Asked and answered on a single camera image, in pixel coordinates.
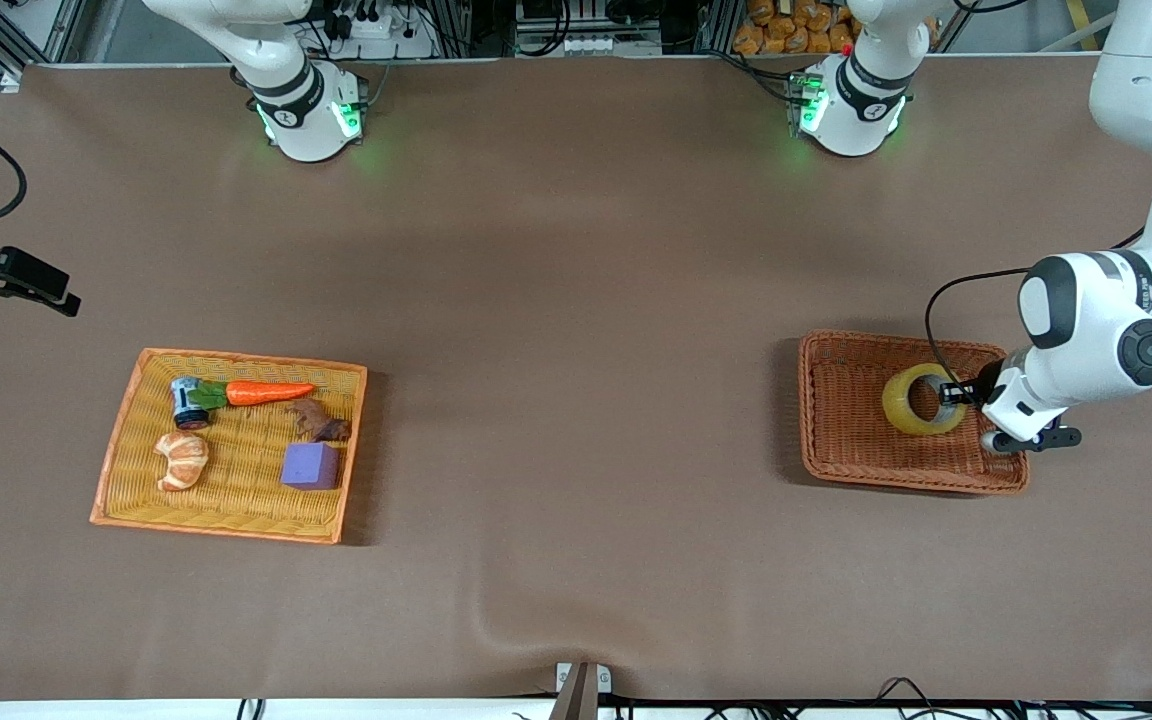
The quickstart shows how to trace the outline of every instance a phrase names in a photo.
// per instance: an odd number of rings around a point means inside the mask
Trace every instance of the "table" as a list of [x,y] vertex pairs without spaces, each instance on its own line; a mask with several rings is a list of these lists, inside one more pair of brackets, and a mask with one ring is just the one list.
[[[1137,227],[1093,67],[934,58],[842,159],[712,59],[404,65],[319,165],[221,68],[29,69],[0,245],[84,305],[0,304],[0,698],[530,694],[582,657],[639,697],[1152,697],[1152,392],[1016,498],[796,446],[795,338],[919,334],[948,278]],[[1018,344],[1015,288],[938,328]],[[89,525],[146,346],[370,365],[351,546]]]

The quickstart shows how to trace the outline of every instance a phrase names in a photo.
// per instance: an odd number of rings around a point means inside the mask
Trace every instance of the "wicker basket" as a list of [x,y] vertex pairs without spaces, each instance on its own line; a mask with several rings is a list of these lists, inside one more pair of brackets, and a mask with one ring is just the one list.
[[[288,414],[287,404],[273,402],[212,410],[210,427],[197,430],[211,454],[202,479],[183,492],[159,491],[156,480],[162,477],[166,461],[156,454],[154,444],[175,429],[168,386],[179,376],[319,386],[311,397],[323,402],[334,418],[353,425],[347,442],[329,444],[343,450],[338,487],[305,492],[282,484],[285,448],[303,438],[294,432],[294,416]],[[366,384],[367,370],[362,365],[196,350],[151,348],[141,353],[105,452],[92,523],[339,543]]]
[[[1005,356],[1001,347],[940,342],[958,377],[970,378]],[[882,415],[882,387],[912,365],[933,363],[927,341],[879,334],[813,331],[799,343],[799,432],[803,464],[840,483],[1015,495],[1029,484],[1029,458],[980,447],[993,425],[968,414],[952,432],[915,437]],[[919,409],[915,397],[915,409]],[[937,401],[927,391],[925,404]]]

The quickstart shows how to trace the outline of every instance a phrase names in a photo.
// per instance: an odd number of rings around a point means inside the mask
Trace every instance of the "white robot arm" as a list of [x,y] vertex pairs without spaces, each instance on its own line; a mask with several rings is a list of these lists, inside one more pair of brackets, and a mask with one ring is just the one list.
[[[1117,13],[1092,78],[1092,115],[1152,156],[1152,0],[1120,0]],[[1033,344],[1011,353],[996,379],[975,382],[1001,429],[983,438],[992,450],[1041,448],[1069,407],[1152,388],[1152,204],[1131,245],[1033,265],[1020,318]]]
[[799,115],[799,131],[839,156],[866,156],[896,129],[905,89],[927,55],[923,20],[947,0],[849,0],[864,24],[850,56],[828,55],[804,73],[823,79],[823,101]]
[[362,135],[366,96],[357,76],[310,60],[285,23],[312,0],[145,0],[147,8],[210,41],[237,68],[265,132],[293,160],[328,159]]

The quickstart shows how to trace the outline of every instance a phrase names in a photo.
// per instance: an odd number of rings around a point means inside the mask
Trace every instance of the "purple cube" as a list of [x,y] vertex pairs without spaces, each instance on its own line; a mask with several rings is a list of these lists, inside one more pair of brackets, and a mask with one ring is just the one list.
[[326,442],[294,442],[283,456],[283,484],[294,488],[334,488],[338,448]]

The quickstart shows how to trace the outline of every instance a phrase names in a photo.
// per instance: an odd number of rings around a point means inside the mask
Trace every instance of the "tape roll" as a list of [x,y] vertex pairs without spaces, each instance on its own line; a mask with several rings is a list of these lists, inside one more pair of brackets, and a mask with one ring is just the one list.
[[965,406],[941,406],[934,418],[924,420],[909,406],[909,391],[915,382],[926,382],[940,395],[941,387],[952,384],[945,367],[935,363],[914,365],[905,372],[896,373],[882,387],[882,414],[887,422],[900,432],[911,435],[938,435],[950,432],[967,415]]

